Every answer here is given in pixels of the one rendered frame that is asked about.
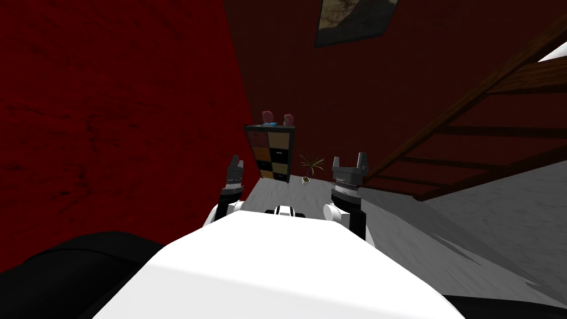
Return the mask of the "black cube shelf with drawers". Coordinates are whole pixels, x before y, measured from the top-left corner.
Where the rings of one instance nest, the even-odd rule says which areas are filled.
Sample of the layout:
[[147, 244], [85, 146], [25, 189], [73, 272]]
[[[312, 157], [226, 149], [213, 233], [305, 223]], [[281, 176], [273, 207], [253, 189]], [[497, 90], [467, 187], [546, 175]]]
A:
[[283, 117], [283, 123], [279, 124], [273, 113], [263, 111], [264, 122], [244, 126], [244, 132], [260, 177], [289, 183], [296, 127], [293, 115], [285, 114]]

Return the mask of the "small potted green plant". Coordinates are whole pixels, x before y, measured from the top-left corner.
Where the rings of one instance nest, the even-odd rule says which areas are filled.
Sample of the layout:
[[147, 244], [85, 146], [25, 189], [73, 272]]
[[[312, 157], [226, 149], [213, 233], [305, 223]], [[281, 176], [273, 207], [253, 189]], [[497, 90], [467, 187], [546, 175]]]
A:
[[324, 164], [324, 158], [318, 158], [318, 157], [307, 158], [306, 156], [303, 155], [300, 155], [300, 157], [302, 158], [301, 164], [307, 167], [307, 172], [305, 176], [302, 177], [302, 181], [301, 181], [302, 184], [306, 184], [309, 183], [311, 178], [315, 176], [315, 168], [323, 170], [323, 167], [321, 165]]

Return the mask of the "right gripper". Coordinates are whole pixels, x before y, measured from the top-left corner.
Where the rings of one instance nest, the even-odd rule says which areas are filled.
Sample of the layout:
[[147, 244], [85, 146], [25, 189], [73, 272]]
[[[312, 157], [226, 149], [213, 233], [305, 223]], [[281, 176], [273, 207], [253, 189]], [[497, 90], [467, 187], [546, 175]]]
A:
[[335, 156], [332, 165], [333, 179], [346, 184], [362, 184], [368, 176], [368, 158], [364, 152], [358, 153], [356, 167], [340, 167], [339, 157]]

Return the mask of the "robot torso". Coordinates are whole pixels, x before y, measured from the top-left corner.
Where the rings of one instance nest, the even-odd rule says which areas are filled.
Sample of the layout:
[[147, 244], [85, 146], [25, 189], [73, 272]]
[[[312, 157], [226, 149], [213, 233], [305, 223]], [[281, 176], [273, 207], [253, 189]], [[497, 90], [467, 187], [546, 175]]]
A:
[[464, 319], [344, 226], [237, 211], [162, 248], [93, 319]]

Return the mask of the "framed picture on wall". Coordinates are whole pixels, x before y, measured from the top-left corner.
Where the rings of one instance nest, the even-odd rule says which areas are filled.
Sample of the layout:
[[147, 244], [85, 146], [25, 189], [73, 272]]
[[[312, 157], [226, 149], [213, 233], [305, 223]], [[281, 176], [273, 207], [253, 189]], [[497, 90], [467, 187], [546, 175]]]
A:
[[399, 0], [322, 0], [315, 47], [379, 37]]

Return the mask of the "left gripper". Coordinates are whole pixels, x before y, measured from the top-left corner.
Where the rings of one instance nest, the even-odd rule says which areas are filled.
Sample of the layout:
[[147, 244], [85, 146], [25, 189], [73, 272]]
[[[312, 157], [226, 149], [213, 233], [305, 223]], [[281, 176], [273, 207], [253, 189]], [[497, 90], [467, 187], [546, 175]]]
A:
[[226, 184], [224, 189], [242, 189], [242, 178], [244, 174], [244, 161], [239, 160], [238, 155], [233, 155], [227, 168]]

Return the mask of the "brown wooden frame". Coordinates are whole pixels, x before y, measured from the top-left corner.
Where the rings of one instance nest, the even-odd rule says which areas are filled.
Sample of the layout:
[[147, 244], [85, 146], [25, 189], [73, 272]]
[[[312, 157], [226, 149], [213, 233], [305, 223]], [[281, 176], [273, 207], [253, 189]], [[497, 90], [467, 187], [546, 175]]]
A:
[[399, 150], [363, 186], [418, 201], [567, 161], [567, 14]]

